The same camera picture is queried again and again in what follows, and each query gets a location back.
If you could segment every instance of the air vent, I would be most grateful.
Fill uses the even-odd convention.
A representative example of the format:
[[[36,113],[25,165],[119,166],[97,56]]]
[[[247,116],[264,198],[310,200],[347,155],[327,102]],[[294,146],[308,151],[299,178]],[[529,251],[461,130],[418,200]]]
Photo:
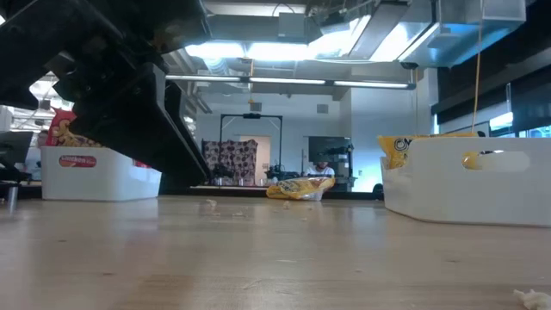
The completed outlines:
[[[260,102],[251,103],[251,112],[262,112],[262,104]]]
[[[318,114],[329,114],[329,105],[318,104]]]

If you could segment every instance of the desk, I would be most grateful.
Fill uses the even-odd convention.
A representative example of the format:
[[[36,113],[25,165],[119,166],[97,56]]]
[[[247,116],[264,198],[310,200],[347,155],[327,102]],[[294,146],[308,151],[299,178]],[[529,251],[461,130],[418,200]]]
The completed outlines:
[[[548,229],[207,198],[20,201],[0,212],[2,309],[521,310],[514,288],[551,291]]]

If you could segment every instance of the yellow snack bag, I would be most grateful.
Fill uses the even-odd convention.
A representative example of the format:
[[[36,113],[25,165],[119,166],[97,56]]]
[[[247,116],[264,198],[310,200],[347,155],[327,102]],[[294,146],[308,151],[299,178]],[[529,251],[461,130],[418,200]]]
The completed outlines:
[[[477,133],[444,133],[444,134],[426,134],[383,137],[379,136],[379,145],[388,157],[388,169],[394,169],[403,166],[407,160],[407,151],[410,143],[415,139],[428,139],[436,137],[476,137]]]
[[[321,196],[335,184],[333,177],[299,177],[280,181],[266,191],[268,198],[321,200]]]

